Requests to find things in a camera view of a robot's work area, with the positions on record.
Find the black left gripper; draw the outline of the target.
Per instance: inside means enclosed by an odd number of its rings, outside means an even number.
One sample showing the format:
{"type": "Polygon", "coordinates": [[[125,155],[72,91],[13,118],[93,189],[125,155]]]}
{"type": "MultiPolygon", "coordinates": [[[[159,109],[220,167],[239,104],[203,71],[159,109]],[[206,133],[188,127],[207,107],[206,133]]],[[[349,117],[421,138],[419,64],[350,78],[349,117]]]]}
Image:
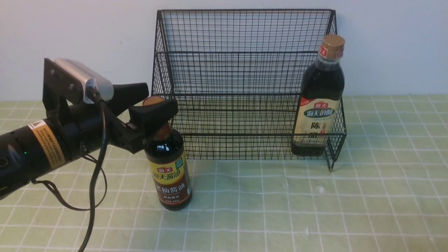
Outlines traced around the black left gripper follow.
{"type": "MultiPolygon", "coordinates": [[[[130,122],[146,140],[165,140],[171,137],[169,121],[178,113],[176,99],[146,99],[142,106],[134,106],[149,96],[147,83],[113,85],[113,97],[105,101],[109,109],[109,142],[116,147],[130,148],[121,141],[120,131],[113,129],[118,116],[129,107],[130,122]]],[[[47,118],[53,123],[67,162],[81,156],[81,146],[91,153],[101,148],[103,122],[100,108],[85,104],[79,81],[59,67],[55,60],[44,59],[43,104],[47,118]]]]}

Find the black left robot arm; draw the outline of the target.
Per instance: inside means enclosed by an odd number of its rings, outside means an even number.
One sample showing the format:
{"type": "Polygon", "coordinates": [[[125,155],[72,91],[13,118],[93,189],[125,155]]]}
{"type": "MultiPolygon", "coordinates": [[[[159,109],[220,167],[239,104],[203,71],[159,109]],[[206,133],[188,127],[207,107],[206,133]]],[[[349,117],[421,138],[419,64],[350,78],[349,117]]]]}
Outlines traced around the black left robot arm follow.
{"type": "Polygon", "coordinates": [[[44,60],[46,118],[1,135],[1,199],[55,169],[113,145],[136,153],[144,131],[136,108],[147,83],[113,85],[72,59],[44,60]],[[103,119],[108,120],[107,144],[103,119]]]}

